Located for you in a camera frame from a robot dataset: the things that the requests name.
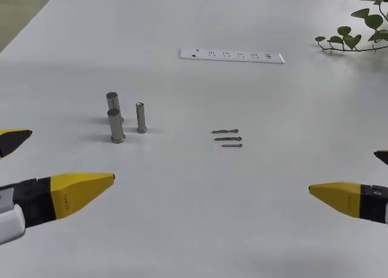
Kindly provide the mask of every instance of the metal pin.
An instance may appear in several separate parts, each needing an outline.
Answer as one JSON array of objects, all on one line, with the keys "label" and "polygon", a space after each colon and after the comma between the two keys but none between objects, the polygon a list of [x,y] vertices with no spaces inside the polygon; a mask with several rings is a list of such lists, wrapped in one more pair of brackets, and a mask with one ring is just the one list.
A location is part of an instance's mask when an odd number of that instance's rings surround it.
[{"label": "metal pin", "polygon": [[112,137],[110,138],[112,143],[122,143],[125,140],[125,134],[120,121],[120,111],[115,108],[109,109],[108,119],[110,131],[112,132]]},{"label": "metal pin", "polygon": [[221,129],[220,131],[212,131],[213,134],[227,134],[228,132],[234,132],[235,134],[238,132],[238,129],[231,129],[231,130],[227,130],[227,129]]},{"label": "metal pin", "polygon": [[241,141],[243,140],[242,137],[216,137],[214,140],[219,141],[219,140],[236,140],[236,141]]},{"label": "metal pin", "polygon": [[243,147],[243,144],[223,144],[222,147]]},{"label": "metal pin", "polygon": [[136,103],[136,114],[138,116],[138,133],[144,134],[147,132],[146,116],[144,115],[144,103]]},{"label": "metal pin", "polygon": [[107,101],[108,101],[108,109],[117,109],[120,111],[120,121],[121,121],[121,124],[124,123],[124,119],[121,116],[119,97],[118,97],[117,93],[116,92],[109,92],[107,94]]}]

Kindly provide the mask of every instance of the pin head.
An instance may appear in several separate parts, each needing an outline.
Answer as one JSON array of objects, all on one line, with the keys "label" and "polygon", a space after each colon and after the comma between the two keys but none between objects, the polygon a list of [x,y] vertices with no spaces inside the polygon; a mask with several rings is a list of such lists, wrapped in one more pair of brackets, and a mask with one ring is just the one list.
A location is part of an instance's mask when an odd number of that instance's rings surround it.
[{"label": "pin head", "polygon": [[108,94],[107,94],[107,98],[108,99],[114,99],[114,98],[116,98],[117,97],[117,93],[116,92],[109,92]]}]

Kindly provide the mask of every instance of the power strip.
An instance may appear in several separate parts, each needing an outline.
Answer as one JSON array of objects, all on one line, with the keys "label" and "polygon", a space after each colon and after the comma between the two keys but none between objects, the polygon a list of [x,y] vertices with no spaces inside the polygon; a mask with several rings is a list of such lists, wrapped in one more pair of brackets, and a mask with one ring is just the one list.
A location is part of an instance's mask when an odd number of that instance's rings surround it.
[{"label": "power strip", "polygon": [[233,52],[231,50],[217,49],[180,49],[179,57],[182,59],[205,59],[211,61],[284,64],[283,57],[279,53]]}]

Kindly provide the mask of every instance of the table surface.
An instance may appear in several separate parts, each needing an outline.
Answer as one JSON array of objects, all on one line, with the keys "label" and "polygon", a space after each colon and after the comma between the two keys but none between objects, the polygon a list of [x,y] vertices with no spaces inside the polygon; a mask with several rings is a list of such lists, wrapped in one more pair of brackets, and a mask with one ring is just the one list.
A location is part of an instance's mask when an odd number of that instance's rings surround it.
[{"label": "table surface", "polygon": [[[0,55],[0,119],[34,131],[1,185],[114,172],[82,211],[0,247],[12,278],[379,277],[388,230],[308,185],[388,185],[388,62],[314,43],[371,2],[52,0]],[[279,52],[286,63],[178,58],[179,47]],[[117,91],[127,141],[112,144]],[[149,132],[135,132],[143,101]],[[242,149],[213,129],[238,128]]]}]

